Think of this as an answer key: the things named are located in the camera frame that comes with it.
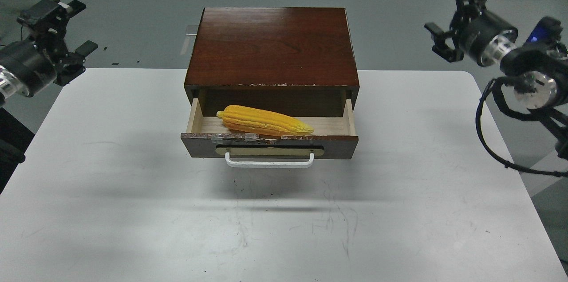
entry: wooden cabinet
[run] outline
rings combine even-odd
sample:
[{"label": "wooden cabinet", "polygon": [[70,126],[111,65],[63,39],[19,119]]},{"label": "wooden cabinet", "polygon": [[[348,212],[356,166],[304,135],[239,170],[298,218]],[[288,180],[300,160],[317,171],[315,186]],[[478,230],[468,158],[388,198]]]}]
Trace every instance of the wooden cabinet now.
[{"label": "wooden cabinet", "polygon": [[[253,157],[308,149],[320,159],[350,159],[359,140],[359,78],[344,8],[205,8],[184,86],[191,114],[181,139],[192,157],[233,148]],[[229,130],[215,114],[231,104],[298,117],[315,131]]]}]

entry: drawer handle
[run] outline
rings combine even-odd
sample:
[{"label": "drawer handle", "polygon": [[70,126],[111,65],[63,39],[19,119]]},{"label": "drawer handle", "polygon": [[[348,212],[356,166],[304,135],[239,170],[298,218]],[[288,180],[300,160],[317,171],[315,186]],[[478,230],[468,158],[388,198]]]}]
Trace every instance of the drawer handle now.
[{"label": "drawer handle", "polygon": [[308,161],[234,161],[231,152],[225,152],[225,161],[234,168],[307,168],[314,163],[314,153],[310,153]]}]

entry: dark wood top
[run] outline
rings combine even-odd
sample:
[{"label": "dark wood top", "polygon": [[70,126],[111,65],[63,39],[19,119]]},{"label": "dark wood top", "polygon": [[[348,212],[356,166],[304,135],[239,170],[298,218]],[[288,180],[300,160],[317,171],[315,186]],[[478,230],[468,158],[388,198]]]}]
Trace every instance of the dark wood top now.
[{"label": "dark wood top", "polygon": [[205,8],[185,85],[358,89],[344,8]]}]

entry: corn cob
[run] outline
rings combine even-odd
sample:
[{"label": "corn cob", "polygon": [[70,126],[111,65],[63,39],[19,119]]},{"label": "corn cob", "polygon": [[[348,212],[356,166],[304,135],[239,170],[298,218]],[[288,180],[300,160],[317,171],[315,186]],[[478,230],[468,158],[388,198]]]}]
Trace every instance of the corn cob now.
[{"label": "corn cob", "polygon": [[217,117],[229,129],[264,135],[307,135],[314,128],[302,121],[268,110],[230,105],[218,111]]}]

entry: drawer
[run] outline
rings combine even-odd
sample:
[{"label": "drawer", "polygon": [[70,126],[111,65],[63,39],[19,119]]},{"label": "drawer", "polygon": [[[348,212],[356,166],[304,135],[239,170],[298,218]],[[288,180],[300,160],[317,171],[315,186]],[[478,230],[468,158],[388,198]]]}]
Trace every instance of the drawer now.
[{"label": "drawer", "polygon": [[221,100],[217,97],[231,93],[208,90],[193,98],[187,131],[181,134],[187,151],[192,157],[224,157],[229,150],[234,157],[278,158],[305,157],[312,151],[315,159],[351,159],[359,137],[355,131],[353,105],[351,99],[346,98],[345,92],[312,92],[315,99],[312,102],[306,99],[304,102],[295,102],[301,92],[295,94],[286,90],[285,93],[290,95],[288,102],[273,97],[278,94],[277,90],[241,90],[236,93],[241,95],[238,101],[233,100],[231,104],[253,105],[255,108],[296,117],[314,127],[312,134],[278,137],[229,130],[215,113],[223,110],[227,102],[225,98]]}]

